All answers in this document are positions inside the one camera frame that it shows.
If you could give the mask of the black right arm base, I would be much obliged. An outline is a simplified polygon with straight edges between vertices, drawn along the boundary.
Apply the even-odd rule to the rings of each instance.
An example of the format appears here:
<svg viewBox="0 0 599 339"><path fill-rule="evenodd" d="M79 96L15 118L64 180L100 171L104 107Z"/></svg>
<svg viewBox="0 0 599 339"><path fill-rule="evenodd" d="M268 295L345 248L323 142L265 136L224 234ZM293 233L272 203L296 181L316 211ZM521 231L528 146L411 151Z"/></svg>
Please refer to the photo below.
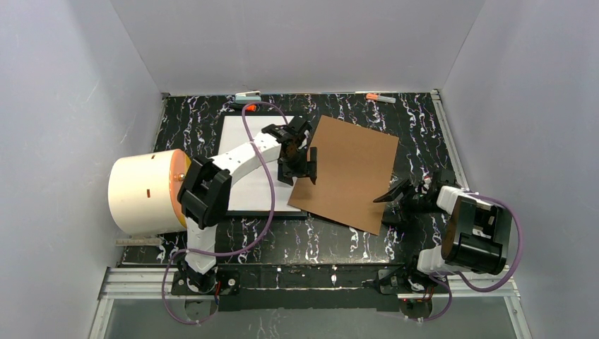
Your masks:
<svg viewBox="0 0 599 339"><path fill-rule="evenodd" d="M437 285L437 282L417 270L414 260L398 266L382 268L377 271L374 279L375 289L383 295L408 292L424 294Z"/></svg>

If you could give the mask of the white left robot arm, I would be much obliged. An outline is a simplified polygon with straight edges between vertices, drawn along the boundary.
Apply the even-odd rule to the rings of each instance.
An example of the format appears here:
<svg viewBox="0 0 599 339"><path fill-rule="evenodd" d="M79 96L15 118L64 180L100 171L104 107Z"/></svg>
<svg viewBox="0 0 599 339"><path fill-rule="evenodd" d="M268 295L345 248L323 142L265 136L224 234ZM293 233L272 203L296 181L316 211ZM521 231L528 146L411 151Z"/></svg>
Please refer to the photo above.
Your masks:
<svg viewBox="0 0 599 339"><path fill-rule="evenodd" d="M186 270L205 275L216 265L217 224L229 208L231 188L243 177L262 168L268 184L292 186L296 179L317 178L317 149L309 137L311 124L295 116L282 125L270 124L236 148L211 158L191 161L177 200L186 219Z"/></svg>

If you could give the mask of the wooden ruler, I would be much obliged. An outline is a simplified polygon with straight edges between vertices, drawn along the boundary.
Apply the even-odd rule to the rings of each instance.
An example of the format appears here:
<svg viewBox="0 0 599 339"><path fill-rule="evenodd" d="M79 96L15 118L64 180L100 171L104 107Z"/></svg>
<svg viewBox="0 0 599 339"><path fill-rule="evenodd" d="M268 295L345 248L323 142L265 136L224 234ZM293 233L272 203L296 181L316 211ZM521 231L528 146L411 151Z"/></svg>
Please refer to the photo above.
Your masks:
<svg viewBox="0 0 599 339"><path fill-rule="evenodd" d="M162 240L157 237L150 238L121 238L115 240L116 246L160 246Z"/></svg>

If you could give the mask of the orange white marker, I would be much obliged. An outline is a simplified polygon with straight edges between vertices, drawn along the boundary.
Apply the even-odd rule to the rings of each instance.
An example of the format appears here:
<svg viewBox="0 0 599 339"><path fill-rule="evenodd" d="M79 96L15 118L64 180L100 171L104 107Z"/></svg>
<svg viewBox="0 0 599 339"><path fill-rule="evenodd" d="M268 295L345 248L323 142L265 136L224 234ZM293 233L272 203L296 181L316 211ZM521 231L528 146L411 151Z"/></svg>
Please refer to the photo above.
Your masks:
<svg viewBox="0 0 599 339"><path fill-rule="evenodd" d="M375 94L375 93L367 93L366 99L375 101L375 102L385 102L385 103L389 103L389 104L396 103L396 98L394 98L394 97L379 95L379 94Z"/></svg>

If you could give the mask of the black orange marker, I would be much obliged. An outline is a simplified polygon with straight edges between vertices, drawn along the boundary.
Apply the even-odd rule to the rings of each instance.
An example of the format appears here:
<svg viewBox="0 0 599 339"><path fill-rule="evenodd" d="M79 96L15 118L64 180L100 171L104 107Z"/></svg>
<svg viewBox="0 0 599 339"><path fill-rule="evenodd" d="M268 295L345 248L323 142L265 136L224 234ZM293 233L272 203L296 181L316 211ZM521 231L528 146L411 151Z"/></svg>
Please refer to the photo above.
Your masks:
<svg viewBox="0 0 599 339"><path fill-rule="evenodd" d="M258 107L254 104L240 104L240 103L231 103L229 104L229 108L233 109L235 111L242 111L243 109L245 109L248 112L255 112Z"/></svg>

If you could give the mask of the white cylinder orange lid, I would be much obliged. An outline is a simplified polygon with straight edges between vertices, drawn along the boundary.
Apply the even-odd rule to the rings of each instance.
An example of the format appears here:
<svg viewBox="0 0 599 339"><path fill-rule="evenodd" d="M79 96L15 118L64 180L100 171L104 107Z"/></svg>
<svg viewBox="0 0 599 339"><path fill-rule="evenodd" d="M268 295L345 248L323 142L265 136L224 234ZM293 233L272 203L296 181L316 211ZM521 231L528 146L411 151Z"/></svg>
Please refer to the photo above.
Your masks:
<svg viewBox="0 0 599 339"><path fill-rule="evenodd" d="M177 195L190 164L180 149L118 159L107 189L117 226L133 237L183 232L186 220Z"/></svg>

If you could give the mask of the aluminium rail frame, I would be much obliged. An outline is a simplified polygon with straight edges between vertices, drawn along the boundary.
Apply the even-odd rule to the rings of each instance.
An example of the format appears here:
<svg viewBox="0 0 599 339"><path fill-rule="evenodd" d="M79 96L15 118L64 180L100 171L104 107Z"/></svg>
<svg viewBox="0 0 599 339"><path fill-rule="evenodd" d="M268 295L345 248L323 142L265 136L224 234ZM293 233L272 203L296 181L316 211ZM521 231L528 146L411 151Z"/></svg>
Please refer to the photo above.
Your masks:
<svg viewBox="0 0 599 339"><path fill-rule="evenodd" d="M435 292L433 321L407 319L409 295L359 287L242 290L162 295L172 278L161 268L107 271L91 338L530 338L514 283L489 294L455 278Z"/></svg>

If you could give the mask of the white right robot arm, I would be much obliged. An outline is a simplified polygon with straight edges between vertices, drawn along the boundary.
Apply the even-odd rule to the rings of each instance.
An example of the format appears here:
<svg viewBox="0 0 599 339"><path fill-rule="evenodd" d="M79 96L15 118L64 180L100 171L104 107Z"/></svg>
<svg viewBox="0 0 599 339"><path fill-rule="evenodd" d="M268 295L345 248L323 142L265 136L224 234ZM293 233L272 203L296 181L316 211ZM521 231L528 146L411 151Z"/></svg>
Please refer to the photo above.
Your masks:
<svg viewBox="0 0 599 339"><path fill-rule="evenodd" d="M415 214L444 213L449 217L441 244L416 256L415 269L420 273L498 275L504 269L511 214L461 187L452 170L438 169L418 185L405 179L374 199L375 203L392 201L398 202L404 220Z"/></svg>

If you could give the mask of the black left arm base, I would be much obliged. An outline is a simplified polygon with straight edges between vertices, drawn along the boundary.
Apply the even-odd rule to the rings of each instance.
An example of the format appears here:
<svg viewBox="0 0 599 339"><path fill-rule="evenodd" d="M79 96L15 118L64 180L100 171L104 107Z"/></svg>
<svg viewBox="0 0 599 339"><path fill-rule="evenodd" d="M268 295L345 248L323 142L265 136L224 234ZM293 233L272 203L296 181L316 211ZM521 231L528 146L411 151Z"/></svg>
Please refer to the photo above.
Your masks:
<svg viewBox="0 0 599 339"><path fill-rule="evenodd" d="M215 266L207 273L197 273L186 261L176 265L170 293L172 295L237 295L241 278L236 270Z"/></svg>

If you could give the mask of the sunflower photo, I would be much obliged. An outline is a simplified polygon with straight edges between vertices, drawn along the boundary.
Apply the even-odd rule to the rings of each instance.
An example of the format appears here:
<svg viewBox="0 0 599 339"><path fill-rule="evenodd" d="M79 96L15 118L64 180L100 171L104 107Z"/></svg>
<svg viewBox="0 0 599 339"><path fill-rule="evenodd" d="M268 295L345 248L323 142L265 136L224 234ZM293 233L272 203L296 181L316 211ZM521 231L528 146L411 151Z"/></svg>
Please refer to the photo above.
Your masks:
<svg viewBox="0 0 599 339"><path fill-rule="evenodd" d="M287 115L282 118L277 115L247 114L248 127L253 135L269 124L281 125L285 120L290 121L292 117ZM221 120L220 141L218 143L218 154L224 154L248 141L242 116L238 113L226 114ZM273 176L275 187L275 214L304 212L287 204L293 187L283 184L277 180L278 164L268 163L269 171ZM271 193L268 180L263 168L255 169L247 176L233 185L229 203L229 215L243 215L245 213L257 212L268 213L271 209Z"/></svg>

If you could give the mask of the brown backing board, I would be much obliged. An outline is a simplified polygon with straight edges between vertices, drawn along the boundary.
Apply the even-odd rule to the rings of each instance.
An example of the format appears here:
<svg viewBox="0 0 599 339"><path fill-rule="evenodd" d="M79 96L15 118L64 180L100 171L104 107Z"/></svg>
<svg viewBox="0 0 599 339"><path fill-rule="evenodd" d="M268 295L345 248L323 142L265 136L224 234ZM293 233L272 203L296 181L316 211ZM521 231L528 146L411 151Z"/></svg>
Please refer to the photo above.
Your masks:
<svg viewBox="0 0 599 339"><path fill-rule="evenodd" d="M298 179L290 206L374 235L389 190L399 139L349 122L321 117L311 145L317 149L317 180Z"/></svg>

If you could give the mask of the black picture frame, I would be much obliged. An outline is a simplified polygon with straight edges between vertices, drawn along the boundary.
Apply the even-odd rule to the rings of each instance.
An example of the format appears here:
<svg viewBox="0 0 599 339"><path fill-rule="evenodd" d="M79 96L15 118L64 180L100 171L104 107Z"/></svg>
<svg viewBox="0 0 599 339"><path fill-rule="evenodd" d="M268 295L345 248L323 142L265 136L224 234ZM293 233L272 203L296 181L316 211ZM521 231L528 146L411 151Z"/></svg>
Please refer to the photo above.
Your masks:
<svg viewBox="0 0 599 339"><path fill-rule="evenodd" d="M247 133L248 141L230 151L227 151L224 154L219 155L218 154L218 143L220 141L220 131L222 128L220 120L226 114L234 114L234 113L238 113L242 116L241 112L226 112L221 115L221 117L218 120L218 123L216 124L215 130L217 131L217 141L216 141L215 145L217 146L217 148L215 151L215 155L213 156L214 163L216 166L218 166L221 169L227 169L227 170L231 171L232 186L230 189L230 196L231 196L231 190L232 190L232 187L234 184L236 184L240 179L247 176L254 170L256 170L260 167L263 168L263 170L266 174L266 178L268 180L268 185L270 187L271 209L268 213L250 212L250 213L245 213L243 215L229 215L228 214L229 203L230 203L230 197L229 197L229 203L228 203L228 209L226 212L226 216L228 216L228 217L267 217L270 212L273 212L273 215L275 217L279 217L279 218L306 218L307 212L305 212L303 210L302 211L304 213L302 215L300 215L298 213L285 213L283 215L275 214L275 187L274 187L274 183L273 183L273 176L271 175L271 172L269 171L269 168L268 168L268 163L270 163L270 162L277 163L280 149L273 147L274 138L272 138L270 136L267 136L267 137L260 136L259 134L261 133L261 131L259 133L257 133L256 135L253 135L248 127L248 123L247 123L247 114L248 113L258 114L258 115L277 115L279 113L277 113L277 112L275 112L275 113L247 112L245 116L242 116L242 122L243 122L243 125L245 128L245 131Z"/></svg>

